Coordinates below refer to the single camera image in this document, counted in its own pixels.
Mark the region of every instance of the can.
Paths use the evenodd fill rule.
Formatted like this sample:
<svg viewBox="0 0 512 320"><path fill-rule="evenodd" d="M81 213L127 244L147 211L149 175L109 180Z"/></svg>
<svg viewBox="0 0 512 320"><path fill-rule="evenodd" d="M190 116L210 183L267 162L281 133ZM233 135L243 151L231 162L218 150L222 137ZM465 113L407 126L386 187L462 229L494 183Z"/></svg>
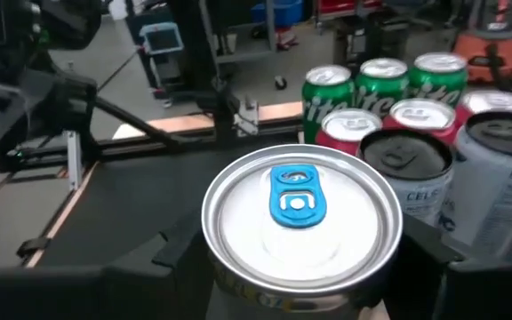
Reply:
<svg viewBox="0 0 512 320"><path fill-rule="evenodd" d="M468 92L455 109L457 126L461 127L472 115L495 110L512 112L512 93L497 90Z"/></svg>
<svg viewBox="0 0 512 320"><path fill-rule="evenodd" d="M442 228L477 250L506 256L512 245L512 112L470 117L455 148Z"/></svg>
<svg viewBox="0 0 512 320"><path fill-rule="evenodd" d="M457 133L455 111L443 102L422 98L397 102L383 119L382 127L427 132L448 146Z"/></svg>
<svg viewBox="0 0 512 320"><path fill-rule="evenodd" d="M203 232L230 319L356 320L381 299L403 220L365 162L314 145L264 148L208 188Z"/></svg>
<svg viewBox="0 0 512 320"><path fill-rule="evenodd" d="M336 148L355 156L361 139L380 128L380 118L366 110L348 109L331 112L321 123L316 144Z"/></svg>
<svg viewBox="0 0 512 320"><path fill-rule="evenodd" d="M354 106L351 71L340 66L313 68L306 74L301 96L304 141L314 143L325 116Z"/></svg>
<svg viewBox="0 0 512 320"><path fill-rule="evenodd" d="M439 100L455 107L468 85L467 62L450 52L422 54L408 72L410 97Z"/></svg>
<svg viewBox="0 0 512 320"><path fill-rule="evenodd" d="M380 118L406 97L408 67L400 60L379 58L361 65L355 79L357 108L369 110Z"/></svg>
<svg viewBox="0 0 512 320"><path fill-rule="evenodd" d="M426 133L383 129L363 138L358 156L387 179L403 213L437 224L453 176L448 146Z"/></svg>

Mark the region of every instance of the white can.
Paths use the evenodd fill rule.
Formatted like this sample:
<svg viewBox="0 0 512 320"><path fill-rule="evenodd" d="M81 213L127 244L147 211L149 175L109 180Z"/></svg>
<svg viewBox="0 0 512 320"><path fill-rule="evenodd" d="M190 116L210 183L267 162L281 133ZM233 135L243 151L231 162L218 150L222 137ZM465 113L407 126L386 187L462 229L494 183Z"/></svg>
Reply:
<svg viewBox="0 0 512 320"><path fill-rule="evenodd" d="M402 212L437 224L453 178L451 150L422 132L383 129L363 138L358 152L395 190Z"/></svg>
<svg viewBox="0 0 512 320"><path fill-rule="evenodd" d="M456 174L440 224L457 240L503 257L512 245L512 113L470 117L455 147Z"/></svg>

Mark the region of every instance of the can lid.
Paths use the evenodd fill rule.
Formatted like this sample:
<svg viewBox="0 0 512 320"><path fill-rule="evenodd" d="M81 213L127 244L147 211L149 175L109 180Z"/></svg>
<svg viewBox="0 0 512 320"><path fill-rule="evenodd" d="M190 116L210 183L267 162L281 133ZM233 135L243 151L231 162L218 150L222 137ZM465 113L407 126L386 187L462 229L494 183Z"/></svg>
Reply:
<svg viewBox="0 0 512 320"><path fill-rule="evenodd" d="M416 58L414 66L428 72L450 73L462 70L467 62L461 56L450 52L431 52Z"/></svg>
<svg viewBox="0 0 512 320"><path fill-rule="evenodd" d="M378 58L368 60L361 65L361 73L377 78L394 78L408 71L406 64L400 60Z"/></svg>
<svg viewBox="0 0 512 320"><path fill-rule="evenodd" d="M468 135L486 148L512 155L512 112L490 111L471 116Z"/></svg>
<svg viewBox="0 0 512 320"><path fill-rule="evenodd" d="M400 180L429 180L451 170L453 156L442 141L423 132L384 129L361 141L360 156L378 172Z"/></svg>
<svg viewBox="0 0 512 320"><path fill-rule="evenodd" d="M466 93L461 101L463 106L473 114L491 110L512 111L512 93L510 92L479 90Z"/></svg>
<svg viewBox="0 0 512 320"><path fill-rule="evenodd" d="M351 71L341 66L322 66L309 70L306 80L314 85L337 85L348 81L351 78Z"/></svg>
<svg viewBox="0 0 512 320"><path fill-rule="evenodd" d="M360 141L365 135L379 130L382 122L372 112L363 109L345 109L327 115L321 127L330 137L340 141Z"/></svg>
<svg viewBox="0 0 512 320"><path fill-rule="evenodd" d="M340 292L363 282L389 261L402 232L400 204L380 174L313 145L236 160L208 188L202 222L228 270L282 294Z"/></svg>
<svg viewBox="0 0 512 320"><path fill-rule="evenodd" d="M447 129L455 121L455 112L448 105L422 98L398 101L390 109L390 115L398 123L420 130Z"/></svg>

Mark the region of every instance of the white label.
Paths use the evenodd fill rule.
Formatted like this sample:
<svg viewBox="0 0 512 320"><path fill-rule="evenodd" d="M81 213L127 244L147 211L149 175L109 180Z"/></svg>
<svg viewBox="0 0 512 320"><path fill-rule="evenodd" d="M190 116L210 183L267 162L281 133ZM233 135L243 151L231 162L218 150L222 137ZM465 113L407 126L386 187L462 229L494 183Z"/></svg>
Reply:
<svg viewBox="0 0 512 320"><path fill-rule="evenodd" d="M307 110L306 120L321 124L321 121L330 112L342 110L348 108L347 102L341 102L340 104L333 106L333 100L327 100L324 104L321 103L321 98L313 97L311 101L305 102L305 109Z"/></svg>
<svg viewBox="0 0 512 320"><path fill-rule="evenodd" d="M365 109L373 112L377 116L385 116L388 114L390 108L395 104L394 98L382 98L379 99L379 96L376 92L372 92L371 94L366 94L366 87L359 87L357 96L356 96L356 106L361 109Z"/></svg>
<svg viewBox="0 0 512 320"><path fill-rule="evenodd" d="M428 98L432 100L438 100L445 104L454 104L460 98L460 91L455 90L452 92L446 91L445 85L435 90L432 84L423 84L421 88L413 88L412 95L415 98Z"/></svg>

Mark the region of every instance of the machine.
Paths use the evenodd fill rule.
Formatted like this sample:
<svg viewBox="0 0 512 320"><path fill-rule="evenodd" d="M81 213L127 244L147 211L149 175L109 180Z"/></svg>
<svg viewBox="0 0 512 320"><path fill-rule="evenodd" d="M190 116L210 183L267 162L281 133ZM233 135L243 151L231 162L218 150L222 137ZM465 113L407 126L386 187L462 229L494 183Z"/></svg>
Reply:
<svg viewBox="0 0 512 320"><path fill-rule="evenodd" d="M468 8L453 51L467 59L469 82L512 92L512 1L476 0Z"/></svg>

